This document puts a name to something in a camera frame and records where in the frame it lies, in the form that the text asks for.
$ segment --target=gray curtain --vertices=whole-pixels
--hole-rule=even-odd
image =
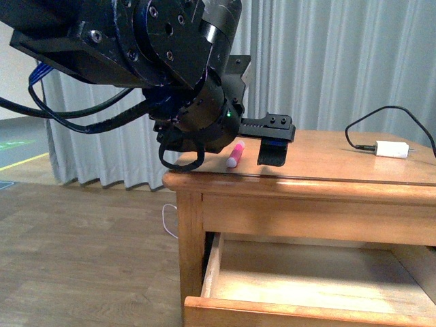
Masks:
[[[243,0],[234,54],[253,57],[247,115],[290,114],[299,129],[343,130],[388,104],[409,108],[436,134],[436,1]],[[116,93],[51,74],[48,104],[58,110],[92,106]],[[141,100],[136,92],[92,122]],[[78,119],[79,123],[89,123]],[[153,124],[139,119],[116,131],[83,136],[51,123],[57,176],[103,185],[161,185]],[[356,126],[429,145],[403,112],[387,110]],[[176,154],[168,156],[174,161]]]

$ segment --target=table leg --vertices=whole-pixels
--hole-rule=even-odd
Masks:
[[[177,192],[178,258],[182,308],[187,296],[200,296],[205,232],[202,194]]]

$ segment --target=open drawer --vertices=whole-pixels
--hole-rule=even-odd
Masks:
[[[225,240],[186,327],[436,327],[436,251]]]

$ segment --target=black cable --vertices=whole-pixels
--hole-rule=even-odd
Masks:
[[[70,111],[70,112],[56,112],[61,118],[64,119],[75,119],[75,118],[82,118],[86,116],[90,116],[92,114],[96,114],[98,112],[101,112],[102,110],[105,110],[117,102],[119,102],[121,99],[123,99],[126,95],[131,93],[134,89],[124,89],[120,93],[116,94],[115,96],[111,97],[110,99],[106,100],[105,102],[98,104],[94,107],[90,107],[83,110],[77,110],[77,111]],[[5,109],[11,110],[13,112],[16,112],[18,114],[24,114],[26,116],[32,116],[37,118],[45,118],[45,119],[52,119],[52,117],[47,114],[46,112],[38,109],[33,109],[30,107],[22,106],[20,104],[16,104],[14,102],[11,102],[9,100],[3,99],[0,97],[0,107],[3,107]]]
[[[427,128],[425,128],[425,126],[423,126],[423,124],[421,124],[421,122],[414,116],[414,114],[412,114],[408,109],[406,109],[404,107],[400,107],[400,106],[384,106],[384,107],[378,108],[378,109],[370,112],[369,114],[363,116],[362,118],[358,119],[357,121],[354,121],[353,123],[349,124],[345,128],[345,137],[347,138],[349,145],[351,145],[353,148],[355,148],[357,150],[375,151],[375,146],[373,146],[373,145],[354,145],[353,142],[349,139],[348,130],[350,129],[350,127],[354,126],[355,124],[363,121],[364,119],[366,119],[366,118],[372,116],[373,114],[376,114],[377,112],[382,111],[384,109],[399,109],[399,110],[404,111],[406,114],[408,114],[410,116],[410,118],[413,119],[413,121],[424,131],[424,133],[429,138],[430,143],[431,143],[431,148],[433,150],[433,154],[435,155],[435,158],[436,158],[436,144],[435,144],[435,140],[433,139],[430,132],[427,130]]]
[[[152,101],[145,100],[139,104],[127,109],[126,111],[112,117],[111,119],[106,119],[105,121],[90,124],[90,125],[78,125],[71,123],[59,116],[57,112],[51,110],[35,93],[32,85],[28,88],[29,94],[33,101],[41,108],[46,114],[48,114],[52,119],[65,126],[66,128],[76,131],[82,134],[99,134],[106,131],[112,131],[118,127],[124,126],[135,119],[148,114],[150,110],[155,107],[155,103]]]
[[[159,159],[161,163],[168,169],[176,170],[178,172],[190,172],[191,170],[200,167],[204,162],[204,156],[206,150],[204,148],[204,144],[196,142],[195,140],[193,140],[194,144],[197,147],[197,159],[195,161],[187,165],[180,166],[180,165],[174,165],[172,163],[169,163],[164,159],[164,154],[165,151],[167,150],[168,144],[170,143],[170,139],[173,136],[173,132],[174,132],[173,127],[171,127],[168,131],[166,131],[161,141],[161,145],[159,146]]]

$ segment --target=pink marker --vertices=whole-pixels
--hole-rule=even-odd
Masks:
[[[238,165],[239,159],[241,155],[243,155],[244,149],[245,143],[243,141],[239,141],[234,147],[232,153],[230,153],[229,159],[227,159],[228,168],[235,168]]]

